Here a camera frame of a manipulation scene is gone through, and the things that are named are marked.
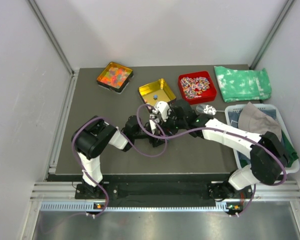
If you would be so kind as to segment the metal scoop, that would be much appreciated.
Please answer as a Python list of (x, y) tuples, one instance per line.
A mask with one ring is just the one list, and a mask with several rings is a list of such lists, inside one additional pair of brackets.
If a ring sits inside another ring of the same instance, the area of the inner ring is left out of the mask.
[(198, 113), (201, 114), (208, 114), (208, 115), (216, 115), (217, 113), (224, 113), (224, 110), (217, 110), (215, 107), (213, 107), (212, 105), (208, 105), (208, 104), (198, 104), (195, 107), (195, 110)]

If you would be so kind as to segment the speckled tin pastel star candies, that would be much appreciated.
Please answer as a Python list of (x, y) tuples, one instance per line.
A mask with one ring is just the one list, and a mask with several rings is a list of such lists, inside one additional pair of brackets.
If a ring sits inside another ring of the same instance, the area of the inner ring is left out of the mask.
[(164, 78), (140, 86), (138, 88), (138, 94), (143, 103), (152, 106), (159, 101), (170, 104), (177, 98)]

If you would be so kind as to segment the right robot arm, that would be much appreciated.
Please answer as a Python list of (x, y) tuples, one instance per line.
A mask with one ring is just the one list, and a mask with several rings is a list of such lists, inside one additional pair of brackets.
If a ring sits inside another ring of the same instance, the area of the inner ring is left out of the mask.
[(235, 198), (250, 185), (277, 186), (287, 179), (288, 154), (274, 133), (240, 130), (206, 113), (197, 114), (185, 100), (160, 102), (157, 107), (162, 127), (168, 133), (186, 130), (194, 138), (219, 143), (249, 158), (245, 167), (235, 170), (220, 185), (223, 195)]

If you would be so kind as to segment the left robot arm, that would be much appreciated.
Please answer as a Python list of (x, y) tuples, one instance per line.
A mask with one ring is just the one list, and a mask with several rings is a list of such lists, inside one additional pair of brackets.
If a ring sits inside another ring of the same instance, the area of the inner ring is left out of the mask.
[(92, 198), (99, 198), (104, 191), (101, 172), (101, 154), (104, 149), (111, 145), (123, 152), (134, 148), (136, 140), (148, 139), (155, 148), (164, 145), (167, 148), (168, 141), (146, 134), (143, 129), (151, 130), (151, 124), (140, 126), (137, 116), (128, 118), (125, 126), (120, 130), (118, 127), (105, 121), (103, 118), (94, 116), (79, 128), (71, 138), (71, 150), (82, 169), (82, 187)]

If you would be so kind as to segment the gold tin translucent star candies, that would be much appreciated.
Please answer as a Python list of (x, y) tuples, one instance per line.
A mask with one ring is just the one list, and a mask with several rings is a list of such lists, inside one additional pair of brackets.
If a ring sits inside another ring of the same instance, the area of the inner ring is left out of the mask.
[(134, 72), (131, 68), (116, 62), (110, 62), (96, 78), (96, 82), (99, 86), (121, 93), (133, 75)]

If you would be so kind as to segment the red box of lollipops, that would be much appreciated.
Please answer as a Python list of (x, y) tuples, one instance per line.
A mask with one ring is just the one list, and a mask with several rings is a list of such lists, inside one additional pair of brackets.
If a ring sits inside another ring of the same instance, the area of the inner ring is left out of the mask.
[(182, 74), (178, 77), (177, 85), (181, 97), (190, 105), (213, 102), (217, 90), (207, 71)]

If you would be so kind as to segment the blue cloth in basket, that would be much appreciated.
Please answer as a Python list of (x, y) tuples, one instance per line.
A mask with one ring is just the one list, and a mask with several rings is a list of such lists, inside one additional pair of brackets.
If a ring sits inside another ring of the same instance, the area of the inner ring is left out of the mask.
[[(263, 110), (262, 112), (271, 116), (273, 119), (276, 120), (276, 111), (275, 110)], [(232, 118), (232, 120), (234, 121), (232, 123), (232, 127), (237, 128), (237, 129), (239, 129), (238, 128), (238, 120), (239, 120), (240, 113), (241, 112), (230, 112), (229, 113), (229, 117)]]

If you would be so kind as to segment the green white cloth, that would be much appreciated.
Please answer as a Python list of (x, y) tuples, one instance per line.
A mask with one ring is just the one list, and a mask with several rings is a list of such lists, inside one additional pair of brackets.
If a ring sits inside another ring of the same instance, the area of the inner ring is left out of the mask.
[(226, 103), (267, 100), (272, 96), (268, 72), (261, 70), (236, 70), (215, 66), (217, 83)]

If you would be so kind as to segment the grey cloth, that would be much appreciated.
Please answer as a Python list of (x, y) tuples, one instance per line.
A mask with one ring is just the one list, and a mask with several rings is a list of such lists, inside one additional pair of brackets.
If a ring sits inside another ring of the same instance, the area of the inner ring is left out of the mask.
[(250, 102), (242, 109), (239, 115), (238, 128), (246, 132), (261, 135), (271, 132), (277, 136), (279, 141), (282, 140), (282, 129), (276, 120)]

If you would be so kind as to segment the white laundry basket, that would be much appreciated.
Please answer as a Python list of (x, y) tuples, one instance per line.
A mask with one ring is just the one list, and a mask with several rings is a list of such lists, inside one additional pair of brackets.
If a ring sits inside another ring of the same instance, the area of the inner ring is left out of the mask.
[[(242, 109), (245, 107), (246, 104), (236, 104), (236, 105), (230, 105), (227, 106), (224, 110), (224, 114), (225, 114), (225, 119), (226, 119), (226, 123), (228, 125), (233, 126), (232, 123), (234, 123), (235, 121), (232, 120), (231, 117), (229, 117), (229, 113), (240, 113), (242, 111)], [(271, 104), (263, 104), (263, 103), (254, 103), (253, 104), (256, 108), (258, 108), (261, 111), (275, 111), (275, 115), (276, 115), (276, 122), (280, 125), (281, 130), (283, 131), (283, 133), (285, 134), (286, 138), (288, 139), (289, 143), (291, 144), (291, 146), (293, 146), (292, 140), (290, 138), (289, 132), (286, 128), (285, 122), (278, 110), (277, 107), (275, 107), (274, 105)], [(236, 150), (233, 150), (234, 153), (234, 158), (235, 158), (235, 162), (236, 162), (236, 166), (241, 169), (242, 165), (240, 162), (240, 158), (239, 158), (239, 152)], [(300, 169), (300, 163), (299, 163), (299, 159), (297, 158), (292, 164), (291, 166), (287, 166), (285, 168), (286, 173), (287, 174), (294, 174), (296, 172), (298, 172)]]

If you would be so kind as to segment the green cloth in basket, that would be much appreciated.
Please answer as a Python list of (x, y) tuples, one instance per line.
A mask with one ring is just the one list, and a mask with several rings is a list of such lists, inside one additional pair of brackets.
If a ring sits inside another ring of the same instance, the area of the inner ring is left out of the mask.
[[(282, 131), (282, 139), (281, 144), (284, 146), (286, 152), (288, 153), (289, 163), (287, 165), (288, 168), (292, 166), (292, 164), (299, 158), (297, 151), (292, 146), (291, 142), (287, 138), (286, 134)], [(240, 162), (240, 166), (243, 168), (246, 165), (250, 164), (250, 160), (242, 153), (238, 152), (238, 159)]]

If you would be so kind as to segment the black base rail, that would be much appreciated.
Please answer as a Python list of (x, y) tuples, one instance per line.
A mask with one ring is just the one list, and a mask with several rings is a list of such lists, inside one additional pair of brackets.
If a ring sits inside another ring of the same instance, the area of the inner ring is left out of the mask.
[(252, 196), (252, 187), (231, 190), (226, 173), (105, 174), (100, 187), (80, 183), (77, 200), (104, 200), (109, 207), (214, 207), (215, 201), (240, 202)]

